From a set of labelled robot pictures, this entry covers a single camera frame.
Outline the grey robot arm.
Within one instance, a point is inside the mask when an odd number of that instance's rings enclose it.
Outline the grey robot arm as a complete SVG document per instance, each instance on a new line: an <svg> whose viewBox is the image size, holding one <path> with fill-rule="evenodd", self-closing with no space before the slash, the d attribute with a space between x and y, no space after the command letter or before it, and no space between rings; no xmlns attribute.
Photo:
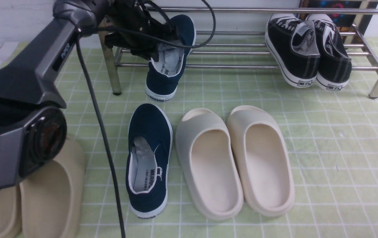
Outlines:
<svg viewBox="0 0 378 238"><path fill-rule="evenodd" d="M0 69L0 190L18 185L49 163L67 133L66 103L55 86L60 70L82 37L107 27L118 45L158 59L157 43L177 40L178 30L149 0L56 0L52 21L7 66Z"/></svg>

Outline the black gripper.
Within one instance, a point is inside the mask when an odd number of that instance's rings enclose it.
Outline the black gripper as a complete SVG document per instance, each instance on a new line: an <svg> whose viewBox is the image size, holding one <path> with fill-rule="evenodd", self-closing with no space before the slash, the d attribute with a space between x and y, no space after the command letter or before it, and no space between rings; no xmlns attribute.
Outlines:
<svg viewBox="0 0 378 238"><path fill-rule="evenodd" d="M153 18L146 5L155 9L165 19L165 23L160 23ZM173 43L180 40L177 26L151 0L117 0L107 13L106 18L115 27L146 35L141 36L125 32L111 33L105 36L106 47L130 49L131 54L145 60L159 60L159 42L151 39L150 36Z"/></svg>

